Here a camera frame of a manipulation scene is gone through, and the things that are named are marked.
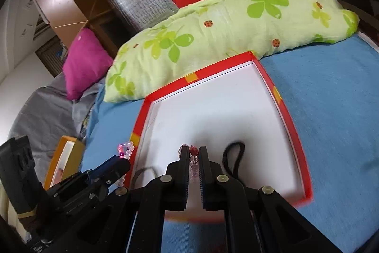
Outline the silver metal bangle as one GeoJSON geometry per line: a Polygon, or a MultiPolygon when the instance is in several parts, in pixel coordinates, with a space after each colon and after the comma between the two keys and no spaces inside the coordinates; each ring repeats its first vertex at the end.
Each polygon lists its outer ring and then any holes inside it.
{"type": "Polygon", "coordinates": [[[158,173],[154,167],[141,168],[141,169],[137,170],[135,172],[135,174],[133,175],[133,177],[131,179],[131,183],[130,183],[130,189],[136,188],[136,183],[137,183],[138,178],[140,176],[143,176],[145,173],[149,173],[149,174],[153,175],[154,178],[158,177],[158,173]]]}

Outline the magenta pillow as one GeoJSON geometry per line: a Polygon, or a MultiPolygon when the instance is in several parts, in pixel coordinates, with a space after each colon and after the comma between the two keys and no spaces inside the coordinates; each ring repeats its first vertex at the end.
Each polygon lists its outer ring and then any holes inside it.
{"type": "Polygon", "coordinates": [[[95,34],[83,28],[68,50],[63,64],[66,80],[66,98],[77,100],[94,83],[101,80],[113,64],[95,34]]]}

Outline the grey blanket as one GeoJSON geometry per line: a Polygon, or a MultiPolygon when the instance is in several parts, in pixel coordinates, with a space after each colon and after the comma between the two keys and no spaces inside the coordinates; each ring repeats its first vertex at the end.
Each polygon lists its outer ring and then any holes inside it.
{"type": "Polygon", "coordinates": [[[35,162],[35,172],[45,181],[55,149],[63,135],[86,139],[90,112],[98,92],[104,86],[102,78],[84,91],[77,100],[66,98],[66,79],[60,73],[53,81],[30,95],[10,129],[8,138],[28,136],[35,162]]]}

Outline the orange open box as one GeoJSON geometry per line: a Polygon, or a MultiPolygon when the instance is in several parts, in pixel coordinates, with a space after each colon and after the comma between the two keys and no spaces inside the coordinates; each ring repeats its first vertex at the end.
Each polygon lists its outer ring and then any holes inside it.
{"type": "Polygon", "coordinates": [[[84,144],[77,138],[67,135],[60,138],[46,174],[43,185],[45,190],[79,171],[84,148],[84,144]]]}

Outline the green floral pillow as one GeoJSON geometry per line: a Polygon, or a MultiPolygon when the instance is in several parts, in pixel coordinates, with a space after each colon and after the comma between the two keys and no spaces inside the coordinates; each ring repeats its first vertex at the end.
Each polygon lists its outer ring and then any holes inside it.
{"type": "Polygon", "coordinates": [[[337,0],[202,0],[144,29],[120,47],[104,100],[138,100],[194,71],[244,52],[256,58],[314,42],[334,44],[358,29],[337,0]]]}

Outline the blue bed cover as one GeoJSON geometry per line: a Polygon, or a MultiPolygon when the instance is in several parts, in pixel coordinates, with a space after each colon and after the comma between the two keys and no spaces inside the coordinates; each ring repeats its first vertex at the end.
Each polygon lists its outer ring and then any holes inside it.
{"type": "MultiPolygon", "coordinates": [[[[378,231],[378,52],[358,35],[260,60],[284,99],[310,168],[313,201],[299,212],[342,252],[378,231]]],[[[81,170],[129,139],[143,100],[104,103],[100,82],[81,170]]],[[[166,221],[162,252],[226,252],[224,224],[166,221]]]]}

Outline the red white jewelry box tray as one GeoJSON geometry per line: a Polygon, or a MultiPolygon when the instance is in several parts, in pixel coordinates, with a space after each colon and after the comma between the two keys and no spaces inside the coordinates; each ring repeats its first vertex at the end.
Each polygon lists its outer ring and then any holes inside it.
{"type": "MultiPolygon", "coordinates": [[[[154,167],[158,176],[179,158],[182,145],[202,147],[221,162],[226,147],[245,144],[238,175],[250,188],[273,187],[297,206],[313,197],[307,160],[284,101],[249,52],[222,60],[148,95],[131,133],[135,172],[154,167]]],[[[154,179],[145,173],[136,188],[154,179]]]]}

